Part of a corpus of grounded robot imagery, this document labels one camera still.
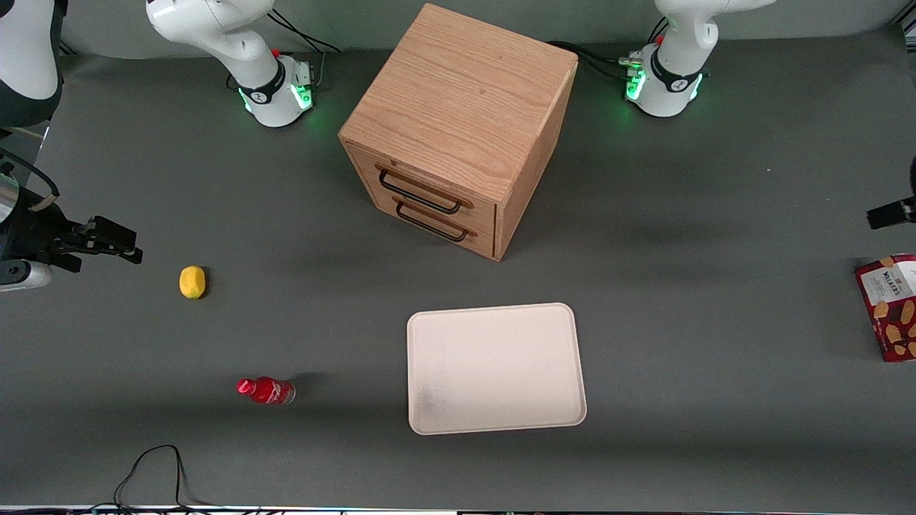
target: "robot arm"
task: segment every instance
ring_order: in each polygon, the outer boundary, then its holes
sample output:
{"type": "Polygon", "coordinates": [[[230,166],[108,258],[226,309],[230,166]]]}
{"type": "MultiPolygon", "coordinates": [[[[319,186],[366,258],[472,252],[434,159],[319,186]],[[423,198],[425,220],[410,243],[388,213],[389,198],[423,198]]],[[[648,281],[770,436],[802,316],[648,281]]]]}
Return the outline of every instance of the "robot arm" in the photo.
{"type": "Polygon", "coordinates": [[[66,13],[67,0],[0,0],[0,126],[33,126],[57,109],[66,13]]]}
{"type": "Polygon", "coordinates": [[[719,42],[713,16],[749,11],[776,0],[655,0],[670,27],[661,45],[649,43],[626,62],[639,67],[627,99],[649,115],[678,115],[696,97],[701,69],[719,42]]]}
{"type": "Polygon", "coordinates": [[[201,49],[239,84],[245,108],[265,126],[286,126],[312,106],[311,68],[273,54],[242,27],[269,13],[274,0],[147,0],[147,17],[165,39],[201,49]]]}
{"type": "Polygon", "coordinates": [[[163,38],[202,49],[218,59],[239,85],[256,88],[274,78],[277,60],[255,31],[236,30],[269,13],[273,5],[273,0],[152,0],[147,1],[147,17],[163,38]]]}
{"type": "Polygon", "coordinates": [[[698,72],[715,44],[719,26],[713,16],[750,11],[776,0],[656,0],[655,6],[671,26],[665,34],[666,45],[659,48],[659,61],[678,75],[698,72]]]}

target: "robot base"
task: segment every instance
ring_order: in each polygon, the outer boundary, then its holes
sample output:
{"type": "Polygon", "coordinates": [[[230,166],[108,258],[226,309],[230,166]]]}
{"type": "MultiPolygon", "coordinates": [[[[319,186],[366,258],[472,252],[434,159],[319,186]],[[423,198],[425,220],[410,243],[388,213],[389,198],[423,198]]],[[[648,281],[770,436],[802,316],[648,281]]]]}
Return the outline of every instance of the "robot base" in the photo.
{"type": "Polygon", "coordinates": [[[278,60],[286,68],[286,82],[269,103],[258,104],[239,91],[245,100],[245,109],[262,126],[288,126],[311,109],[314,103],[309,63],[298,62],[290,56],[280,56],[278,60]]]}
{"type": "MultiPolygon", "coordinates": [[[[652,57],[652,52],[658,47],[658,45],[652,43],[641,50],[630,52],[629,57],[630,59],[640,59],[642,62],[648,63],[649,58],[652,57]]],[[[701,74],[693,84],[687,84],[687,81],[683,81],[685,83],[683,91],[672,93],[668,91],[665,82],[652,71],[652,67],[644,65],[637,75],[627,83],[625,97],[647,115],[668,118],[679,115],[687,107],[687,104],[696,98],[702,81],[703,76],[701,74]]]]}

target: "black metal handle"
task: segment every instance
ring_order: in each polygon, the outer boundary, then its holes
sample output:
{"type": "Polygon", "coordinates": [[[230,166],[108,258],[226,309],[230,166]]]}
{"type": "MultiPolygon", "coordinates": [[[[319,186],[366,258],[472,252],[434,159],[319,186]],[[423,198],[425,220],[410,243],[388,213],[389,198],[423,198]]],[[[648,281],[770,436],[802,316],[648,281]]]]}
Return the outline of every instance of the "black metal handle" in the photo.
{"type": "Polygon", "coordinates": [[[460,236],[452,236],[452,235],[446,233],[445,231],[441,231],[441,230],[439,230],[439,229],[433,227],[432,225],[425,224],[425,223],[421,222],[420,220],[417,220],[416,218],[414,218],[414,217],[412,217],[412,216],[407,216],[406,214],[403,214],[403,213],[401,212],[401,208],[402,208],[402,207],[404,207],[404,203],[398,203],[398,208],[395,210],[395,213],[397,213],[398,216],[399,216],[402,220],[406,220],[407,222],[410,222],[410,223],[416,225],[417,227],[420,227],[420,228],[422,228],[422,229],[426,229],[427,231],[430,231],[431,233],[435,234],[436,236],[443,237],[443,238],[445,238],[445,239],[447,239],[447,240],[449,240],[449,241],[451,241],[451,242],[454,242],[454,243],[461,243],[461,242],[464,241],[465,238],[467,238],[467,233],[468,233],[467,229],[464,229],[464,230],[462,231],[462,233],[461,233],[460,236]]]}
{"type": "Polygon", "coordinates": [[[388,176],[388,170],[382,169],[382,173],[379,174],[378,176],[378,181],[382,183],[382,186],[384,186],[388,190],[391,190],[395,193],[399,193],[411,199],[415,203],[421,203],[425,205],[426,207],[429,207],[430,209],[434,209],[438,211],[439,213],[444,213],[444,214],[455,214],[455,213],[458,213],[459,209],[461,209],[461,201],[455,201],[455,206],[453,208],[448,208],[448,207],[438,205],[437,203],[430,202],[424,198],[418,197],[417,195],[411,192],[408,192],[407,190],[403,190],[399,188],[398,186],[395,186],[394,184],[389,184],[385,182],[385,177],[387,176],[388,176]]]}

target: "wooden drawer cabinet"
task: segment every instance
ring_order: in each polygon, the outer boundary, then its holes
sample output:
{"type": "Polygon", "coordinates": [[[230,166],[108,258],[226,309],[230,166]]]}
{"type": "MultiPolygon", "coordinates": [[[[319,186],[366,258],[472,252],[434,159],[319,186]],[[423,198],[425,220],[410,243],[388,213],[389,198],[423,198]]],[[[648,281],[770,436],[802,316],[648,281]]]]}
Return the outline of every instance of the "wooden drawer cabinet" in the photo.
{"type": "Polygon", "coordinates": [[[339,137],[379,210],[498,261],[556,147],[576,63],[426,4],[339,137]]]}

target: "plastic bottle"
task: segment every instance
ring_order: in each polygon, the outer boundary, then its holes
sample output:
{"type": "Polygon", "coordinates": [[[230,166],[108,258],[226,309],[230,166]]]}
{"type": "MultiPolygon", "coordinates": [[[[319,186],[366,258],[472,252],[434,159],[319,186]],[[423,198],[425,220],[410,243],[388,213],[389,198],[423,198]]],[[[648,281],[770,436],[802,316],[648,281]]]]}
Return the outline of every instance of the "plastic bottle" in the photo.
{"type": "Polygon", "coordinates": [[[235,389],[258,404],[289,404],[296,398],[296,387],[292,383],[267,376],[244,378],[235,385],[235,389]]]}

